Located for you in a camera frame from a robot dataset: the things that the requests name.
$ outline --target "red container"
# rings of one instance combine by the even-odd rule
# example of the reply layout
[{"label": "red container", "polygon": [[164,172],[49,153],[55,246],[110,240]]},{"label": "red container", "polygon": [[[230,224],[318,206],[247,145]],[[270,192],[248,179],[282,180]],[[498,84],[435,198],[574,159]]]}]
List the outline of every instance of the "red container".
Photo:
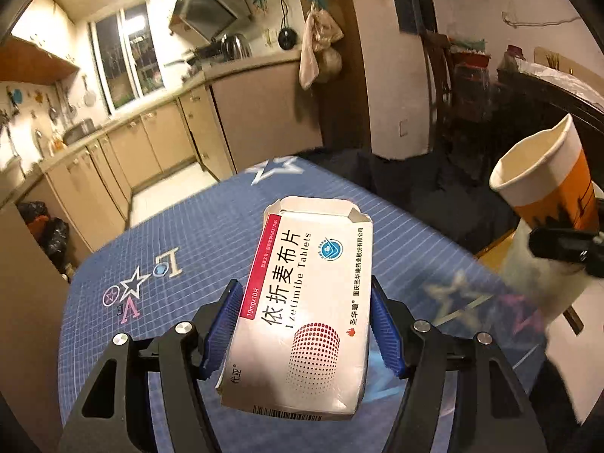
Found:
[{"label": "red container", "polygon": [[451,54],[454,65],[475,66],[476,68],[487,68],[490,56],[488,54],[476,54],[474,52],[456,52]]}]

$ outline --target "red dot pattern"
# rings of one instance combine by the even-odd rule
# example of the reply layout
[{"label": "red dot pattern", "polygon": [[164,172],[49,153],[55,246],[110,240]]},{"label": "red dot pattern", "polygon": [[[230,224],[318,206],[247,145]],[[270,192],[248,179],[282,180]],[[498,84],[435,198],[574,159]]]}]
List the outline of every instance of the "red dot pattern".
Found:
[{"label": "red dot pattern", "polygon": [[303,394],[329,389],[336,374],[339,336],[326,324],[306,324],[294,335],[288,382]]}]

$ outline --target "white star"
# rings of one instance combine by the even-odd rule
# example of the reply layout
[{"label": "white star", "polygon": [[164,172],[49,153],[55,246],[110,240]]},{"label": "white star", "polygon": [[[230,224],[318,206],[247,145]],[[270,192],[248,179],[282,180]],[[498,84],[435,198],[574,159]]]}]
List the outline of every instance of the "white star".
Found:
[{"label": "white star", "polygon": [[[434,318],[434,325],[442,325],[449,320],[458,318],[471,330],[480,330],[481,323],[474,308],[489,300],[492,295],[478,293],[470,289],[467,284],[466,274],[463,270],[458,270],[455,273],[451,286],[428,284],[424,289],[428,295],[432,296],[432,298],[440,303],[439,313]],[[449,295],[454,295],[457,292],[462,298],[472,299],[472,301],[465,307],[450,313],[453,306],[453,300]]]},{"label": "white star", "polygon": [[[120,281],[120,284],[125,288],[124,294],[120,298],[120,301],[124,301],[126,299],[126,297],[128,295],[130,295],[131,293],[132,293],[132,295],[134,295],[135,298],[137,298],[137,299],[141,298],[141,284],[143,284],[145,281],[147,281],[151,277],[151,275],[144,274],[141,276],[140,269],[141,269],[141,266],[137,266],[137,269],[134,271],[134,274],[132,274],[132,277],[130,279]],[[133,285],[131,283],[133,283],[135,279],[137,280],[137,282],[136,282],[137,289],[132,289]]]},{"label": "white star", "polygon": [[281,163],[283,166],[275,166],[275,167],[271,168],[268,172],[265,172],[265,169],[267,168],[268,163],[269,163],[268,160],[266,160],[262,163],[259,163],[258,165],[247,168],[245,170],[245,173],[247,173],[247,174],[255,173],[256,174],[255,178],[252,180],[252,183],[250,185],[255,185],[255,184],[259,183],[259,181],[261,181],[261,180],[268,179],[273,174],[301,174],[301,173],[304,173],[304,170],[302,170],[301,167],[299,167],[298,165],[294,165],[296,158],[297,157],[295,157],[295,156],[283,156],[283,157],[275,158],[273,160],[273,163]]}]

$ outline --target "kettle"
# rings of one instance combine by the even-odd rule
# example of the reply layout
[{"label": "kettle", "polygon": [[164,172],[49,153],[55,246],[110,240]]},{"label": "kettle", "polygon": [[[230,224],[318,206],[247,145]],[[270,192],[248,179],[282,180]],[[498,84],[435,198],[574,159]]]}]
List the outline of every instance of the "kettle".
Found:
[{"label": "kettle", "polygon": [[241,60],[252,56],[250,45],[241,34],[224,35],[221,41],[222,55],[226,61]]}]

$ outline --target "metal screw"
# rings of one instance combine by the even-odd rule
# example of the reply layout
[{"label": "metal screw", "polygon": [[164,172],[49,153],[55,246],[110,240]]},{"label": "metal screw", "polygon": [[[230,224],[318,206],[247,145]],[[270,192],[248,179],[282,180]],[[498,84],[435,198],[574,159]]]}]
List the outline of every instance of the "metal screw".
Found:
[{"label": "metal screw", "polygon": [[176,333],[177,334],[188,334],[189,332],[191,332],[192,328],[193,328],[193,326],[191,325],[191,322],[180,322],[179,324],[176,325]]},{"label": "metal screw", "polygon": [[426,322],[425,320],[416,320],[415,323],[413,323],[413,328],[422,333],[427,332],[431,327],[432,325],[430,325],[430,322]]},{"label": "metal screw", "polygon": [[491,342],[493,342],[493,337],[491,337],[491,334],[487,332],[479,332],[476,338],[481,344],[484,345],[489,345]]},{"label": "metal screw", "polygon": [[114,344],[122,345],[128,342],[128,336],[126,334],[116,334],[114,335]]}]

